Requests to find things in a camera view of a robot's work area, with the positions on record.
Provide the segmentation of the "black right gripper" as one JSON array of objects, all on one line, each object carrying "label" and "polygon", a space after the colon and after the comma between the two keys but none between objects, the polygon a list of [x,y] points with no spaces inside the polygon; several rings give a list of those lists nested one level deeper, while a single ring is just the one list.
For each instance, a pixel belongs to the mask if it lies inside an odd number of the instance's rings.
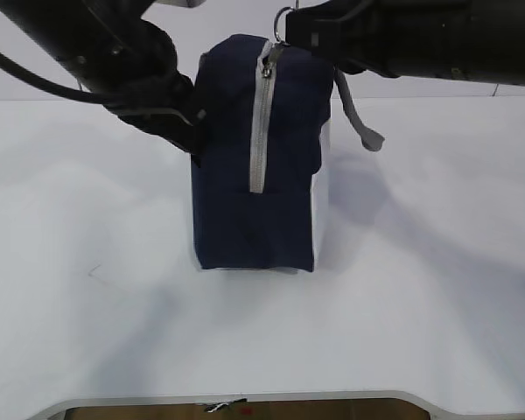
[{"label": "black right gripper", "polygon": [[371,71],[394,79],[388,66],[390,19],[402,7],[401,1],[327,1],[289,13],[285,38],[346,74]]}]

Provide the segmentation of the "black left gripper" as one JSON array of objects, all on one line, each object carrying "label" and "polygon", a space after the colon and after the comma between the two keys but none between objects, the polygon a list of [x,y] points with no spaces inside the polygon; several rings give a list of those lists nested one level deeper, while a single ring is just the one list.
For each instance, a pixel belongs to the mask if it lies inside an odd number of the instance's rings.
[{"label": "black left gripper", "polygon": [[162,68],[124,84],[127,101],[107,110],[138,130],[163,138],[198,163],[205,145],[203,121],[207,117],[202,93],[178,70],[177,51],[169,35],[150,22],[145,29]]}]

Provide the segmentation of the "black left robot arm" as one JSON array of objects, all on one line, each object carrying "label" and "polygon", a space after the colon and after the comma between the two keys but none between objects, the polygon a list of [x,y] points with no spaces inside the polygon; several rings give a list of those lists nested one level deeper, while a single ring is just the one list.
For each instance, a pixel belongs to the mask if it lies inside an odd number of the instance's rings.
[{"label": "black left robot arm", "polygon": [[1,52],[0,69],[50,95],[101,105],[122,122],[198,156],[206,111],[192,81],[179,71],[172,38],[143,18],[151,6],[150,1],[0,1],[0,12],[83,88],[54,83]]}]

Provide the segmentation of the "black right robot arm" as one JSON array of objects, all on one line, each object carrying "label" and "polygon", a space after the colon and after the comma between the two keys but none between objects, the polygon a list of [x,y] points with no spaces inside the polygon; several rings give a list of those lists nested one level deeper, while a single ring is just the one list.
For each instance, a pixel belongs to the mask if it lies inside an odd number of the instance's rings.
[{"label": "black right robot arm", "polygon": [[285,38],[346,74],[525,87],[525,0],[328,1],[288,13]]}]

